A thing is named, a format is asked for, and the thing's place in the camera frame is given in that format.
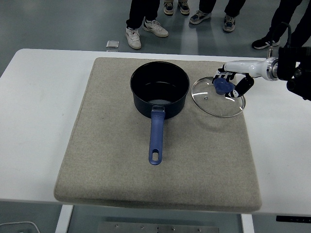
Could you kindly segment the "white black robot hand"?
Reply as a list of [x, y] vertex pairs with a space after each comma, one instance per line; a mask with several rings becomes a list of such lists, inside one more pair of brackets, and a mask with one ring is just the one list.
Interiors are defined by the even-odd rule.
[[[216, 71], [212, 83], [217, 94], [238, 98], [254, 85], [254, 78], [262, 77], [269, 80], [268, 71], [269, 68], [264, 61], [227, 62]], [[245, 77], [238, 84], [233, 84], [231, 81], [236, 74], [243, 74]]]

